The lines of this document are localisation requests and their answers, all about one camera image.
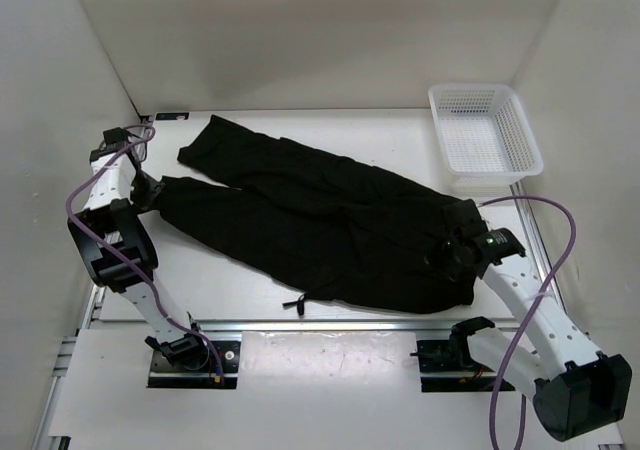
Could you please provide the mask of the black trousers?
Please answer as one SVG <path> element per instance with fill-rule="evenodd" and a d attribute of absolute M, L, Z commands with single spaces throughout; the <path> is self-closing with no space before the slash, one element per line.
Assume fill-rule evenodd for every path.
<path fill-rule="evenodd" d="M 218 116 L 177 159 L 192 175 L 162 178 L 161 218 L 298 290 L 298 307 L 430 314 L 473 302 L 473 273 L 448 278 L 431 264 L 453 196 Z"/>

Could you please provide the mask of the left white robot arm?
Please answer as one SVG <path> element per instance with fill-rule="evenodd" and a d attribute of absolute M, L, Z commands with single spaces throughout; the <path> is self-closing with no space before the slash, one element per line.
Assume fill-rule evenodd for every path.
<path fill-rule="evenodd" d="M 146 344 L 170 365 L 196 371 L 210 363 L 210 345 L 155 277 L 158 255 L 140 220 L 163 189 L 142 169 L 154 135 L 150 124 L 103 132 L 89 157 L 91 177 L 66 200 L 67 225 L 94 284 L 127 300 L 150 325 Z"/>

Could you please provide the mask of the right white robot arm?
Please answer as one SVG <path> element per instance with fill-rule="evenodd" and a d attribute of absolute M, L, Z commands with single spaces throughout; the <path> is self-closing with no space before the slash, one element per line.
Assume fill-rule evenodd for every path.
<path fill-rule="evenodd" d="M 568 221 L 565 250 L 539 280 L 513 232 L 490 229 L 474 201 L 445 207 L 443 219 L 447 236 L 430 255 L 430 264 L 454 281 L 474 274 L 519 323 L 514 336 L 507 337 L 493 321 L 475 317 L 454 325 L 449 336 L 448 354 L 455 366 L 470 370 L 479 365 L 495 373 L 489 406 L 491 444 L 498 444 L 503 383 L 520 393 L 520 406 L 531 406 L 542 427 L 559 442 L 622 420 L 631 366 L 620 354 L 605 354 L 547 292 L 575 245 L 575 221 Z"/>

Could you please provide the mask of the white plastic mesh basket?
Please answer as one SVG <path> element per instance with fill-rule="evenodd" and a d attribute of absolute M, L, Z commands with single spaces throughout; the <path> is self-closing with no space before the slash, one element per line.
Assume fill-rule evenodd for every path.
<path fill-rule="evenodd" d="M 443 164 L 457 191 L 507 188 L 543 172 L 536 139 L 511 87 L 439 84 L 428 97 Z"/>

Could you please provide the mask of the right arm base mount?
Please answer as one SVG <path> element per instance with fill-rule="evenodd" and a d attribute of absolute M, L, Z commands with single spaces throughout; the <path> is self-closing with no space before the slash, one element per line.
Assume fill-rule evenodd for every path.
<path fill-rule="evenodd" d="M 479 330 L 494 328 L 484 317 L 455 324 L 447 338 L 423 338 L 411 353 L 418 359 L 423 393 L 490 392 L 495 372 L 471 359 L 466 338 Z"/>

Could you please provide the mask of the aluminium front rail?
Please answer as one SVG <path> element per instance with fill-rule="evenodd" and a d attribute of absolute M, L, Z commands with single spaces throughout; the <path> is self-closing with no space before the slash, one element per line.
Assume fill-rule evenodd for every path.
<path fill-rule="evenodd" d="M 445 331 L 470 316 L 436 319 L 201 320 L 207 332 Z"/>

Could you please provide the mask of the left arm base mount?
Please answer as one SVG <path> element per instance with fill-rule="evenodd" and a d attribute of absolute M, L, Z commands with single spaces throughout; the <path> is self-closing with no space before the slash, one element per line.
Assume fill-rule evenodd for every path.
<path fill-rule="evenodd" d="M 240 340 L 213 341 L 216 353 L 193 335 L 176 345 L 160 345 L 153 337 L 147 387 L 153 389 L 235 390 L 241 356 Z"/>

